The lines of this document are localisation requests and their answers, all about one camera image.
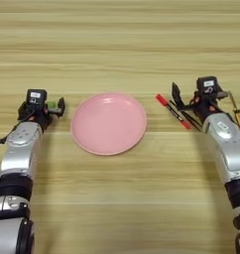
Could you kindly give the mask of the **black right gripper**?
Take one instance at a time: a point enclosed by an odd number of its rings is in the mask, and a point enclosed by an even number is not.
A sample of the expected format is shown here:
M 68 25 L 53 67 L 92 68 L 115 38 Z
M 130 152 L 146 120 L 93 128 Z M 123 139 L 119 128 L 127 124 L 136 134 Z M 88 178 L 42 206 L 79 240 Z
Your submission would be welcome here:
M 218 99 L 223 99 L 228 96 L 229 93 L 227 91 L 218 92 L 217 94 Z M 172 84 L 172 97 L 178 110 L 192 111 L 201 123 L 203 123 L 205 119 L 212 114 L 223 113 L 223 110 L 218 107 L 215 99 L 203 97 L 197 92 L 189 101 L 189 104 L 185 104 L 181 100 L 180 89 L 175 83 Z

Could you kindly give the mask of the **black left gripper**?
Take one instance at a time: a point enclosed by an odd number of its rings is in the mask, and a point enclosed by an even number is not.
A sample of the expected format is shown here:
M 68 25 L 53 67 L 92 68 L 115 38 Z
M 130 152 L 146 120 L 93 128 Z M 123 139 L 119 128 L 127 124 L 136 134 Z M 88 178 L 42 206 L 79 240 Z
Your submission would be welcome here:
M 62 117 L 65 111 L 65 102 L 62 97 L 58 102 L 58 108 L 53 107 L 51 103 L 29 104 L 24 101 L 18 109 L 18 120 L 20 122 L 34 122 L 40 125 L 43 132 L 53 122 L 53 116 Z

